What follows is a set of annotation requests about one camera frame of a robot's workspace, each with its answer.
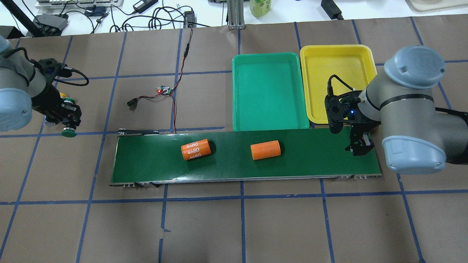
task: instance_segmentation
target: orange battery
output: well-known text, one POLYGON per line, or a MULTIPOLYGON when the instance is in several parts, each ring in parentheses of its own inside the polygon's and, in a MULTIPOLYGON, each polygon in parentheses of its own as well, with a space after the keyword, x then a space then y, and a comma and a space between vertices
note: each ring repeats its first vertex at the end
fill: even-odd
POLYGON ((208 144, 208 139, 182 145, 181 150, 183 158, 186 161, 211 154, 211 148, 208 144))
POLYGON ((250 151, 252 152, 252 158, 254 160, 281 155, 281 149, 279 148, 279 142, 277 140, 252 144, 250 146, 250 151))

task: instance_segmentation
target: robotic arm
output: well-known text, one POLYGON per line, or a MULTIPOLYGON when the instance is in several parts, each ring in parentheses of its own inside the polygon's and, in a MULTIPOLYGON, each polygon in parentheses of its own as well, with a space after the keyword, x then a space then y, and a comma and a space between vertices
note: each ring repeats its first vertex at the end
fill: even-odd
POLYGON ((445 63, 435 50, 407 46, 362 92, 334 95, 332 76, 325 97, 330 131, 339 133, 349 123, 346 150, 365 155, 373 148, 369 131, 381 124, 387 166, 401 174, 430 174, 443 170, 446 162, 468 163, 468 113, 434 106, 431 88, 444 73, 445 63))
POLYGON ((81 72, 53 58, 29 60, 24 48, 13 49, 9 41, 0 36, 0 132, 24 127, 31 120, 32 110, 35 110, 45 116, 46 125, 64 124, 63 136, 76 136, 81 109, 72 99, 60 97, 52 85, 54 80, 76 86, 89 83, 81 72), (57 76, 70 77, 72 72, 81 74, 86 83, 56 79, 57 76))

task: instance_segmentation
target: keyboard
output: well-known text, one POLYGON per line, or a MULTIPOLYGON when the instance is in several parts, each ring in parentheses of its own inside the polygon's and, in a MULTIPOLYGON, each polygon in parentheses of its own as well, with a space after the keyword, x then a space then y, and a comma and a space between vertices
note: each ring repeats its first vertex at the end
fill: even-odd
MULTIPOLYGON (((97 7, 110 7, 111 5, 120 6, 124 0, 75 0, 80 7, 87 8, 96 5, 97 7)), ((37 0, 35 7, 37 9, 63 9, 68 0, 37 0)), ((70 1, 66 8, 77 8, 73 1, 70 1)))

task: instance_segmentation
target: bottle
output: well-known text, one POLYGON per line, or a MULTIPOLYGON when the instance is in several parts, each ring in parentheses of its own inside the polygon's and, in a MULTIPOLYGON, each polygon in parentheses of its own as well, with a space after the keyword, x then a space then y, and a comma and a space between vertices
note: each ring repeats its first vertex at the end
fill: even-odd
POLYGON ((250 11, 255 17, 267 14, 271 10, 271 0, 250 0, 250 11))

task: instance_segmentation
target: black power adapter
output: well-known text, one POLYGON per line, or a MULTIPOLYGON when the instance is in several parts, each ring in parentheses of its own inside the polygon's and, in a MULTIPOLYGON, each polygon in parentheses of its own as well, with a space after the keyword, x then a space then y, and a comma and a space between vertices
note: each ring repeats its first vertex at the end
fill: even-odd
POLYGON ((183 13, 183 20, 184 20, 183 28, 195 28, 195 27, 197 27, 197 25, 194 24, 194 23, 197 22, 197 18, 195 17, 195 12, 185 11, 183 13))
POLYGON ((343 20, 341 10, 340 8, 338 8, 338 6, 333 0, 322 0, 322 3, 320 5, 322 6, 323 10, 327 13, 330 19, 343 20))

